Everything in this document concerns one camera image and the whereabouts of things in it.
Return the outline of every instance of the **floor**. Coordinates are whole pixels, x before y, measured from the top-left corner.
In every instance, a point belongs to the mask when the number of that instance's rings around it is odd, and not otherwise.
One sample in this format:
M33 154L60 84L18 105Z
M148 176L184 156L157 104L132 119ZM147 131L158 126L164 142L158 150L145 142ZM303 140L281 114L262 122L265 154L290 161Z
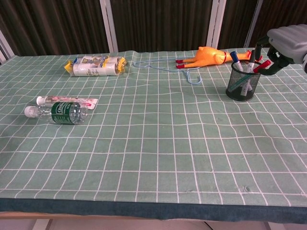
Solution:
M268 230L264 222L208 222L213 230ZM0 220L0 230L32 230L35 220ZM187 220L106 220L57 219L49 230L211 230L202 221ZM307 230L307 225L285 224L276 230Z

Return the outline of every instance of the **rubber chicken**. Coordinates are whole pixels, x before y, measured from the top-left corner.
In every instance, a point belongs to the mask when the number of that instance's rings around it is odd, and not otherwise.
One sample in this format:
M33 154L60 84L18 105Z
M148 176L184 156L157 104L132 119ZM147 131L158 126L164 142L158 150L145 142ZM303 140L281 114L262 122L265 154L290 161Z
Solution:
M249 60L250 54L251 52L248 50L244 54L237 54L237 56L239 60ZM191 63L184 65L177 65L176 67L178 69L203 67L208 65L220 65L227 61L232 61L229 53L208 46L200 46L198 47L196 56L194 58L185 59L185 60L176 60L176 63L178 64L184 62L191 62Z

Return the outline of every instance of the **toothpaste cap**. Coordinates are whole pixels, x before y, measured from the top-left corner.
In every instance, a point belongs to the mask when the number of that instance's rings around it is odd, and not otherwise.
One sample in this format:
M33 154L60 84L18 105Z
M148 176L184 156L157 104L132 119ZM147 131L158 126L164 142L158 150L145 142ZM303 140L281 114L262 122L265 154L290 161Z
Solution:
M41 97L41 96L38 96L37 99L36 99L36 104L38 105L43 105L46 101L46 97Z

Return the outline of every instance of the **toothpaste tube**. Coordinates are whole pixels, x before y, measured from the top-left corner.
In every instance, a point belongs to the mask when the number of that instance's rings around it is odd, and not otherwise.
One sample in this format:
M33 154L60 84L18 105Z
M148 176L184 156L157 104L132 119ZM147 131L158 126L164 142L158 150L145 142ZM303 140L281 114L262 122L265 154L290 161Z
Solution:
M74 98L74 97L59 97L59 96L45 96L37 97L36 103L38 105L45 105L52 107L55 102L78 102L81 107L87 109L95 109L98 99L95 98Z

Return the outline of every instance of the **marker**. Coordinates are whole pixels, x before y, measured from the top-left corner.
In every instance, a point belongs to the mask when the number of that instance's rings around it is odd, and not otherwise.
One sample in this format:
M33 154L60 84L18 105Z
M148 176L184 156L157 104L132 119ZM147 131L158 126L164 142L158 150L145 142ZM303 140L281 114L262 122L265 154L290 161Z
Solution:
M231 56L232 60L234 61L234 66L236 67L236 69L243 72L243 68L242 68L241 63L238 59L238 56L236 55L236 52L232 51L230 53L230 56Z
M271 64L271 62L269 60L263 62L261 65L259 65L258 67L256 67L253 72L254 73L258 73L259 69L264 69L266 67L268 67ZM228 91L232 92L233 90L235 90L236 88L238 88L242 83L246 82L248 79L250 79L253 75L245 75L244 77L242 77L240 80L238 80L236 83L234 83L232 86L229 87Z
M255 65L255 50L252 50L250 58L249 58L249 62L248 62L248 69L246 73L253 72L254 65ZM251 90L253 90L253 88L250 85L250 79L248 79L247 82L243 84L240 95L246 96L248 91L251 91Z

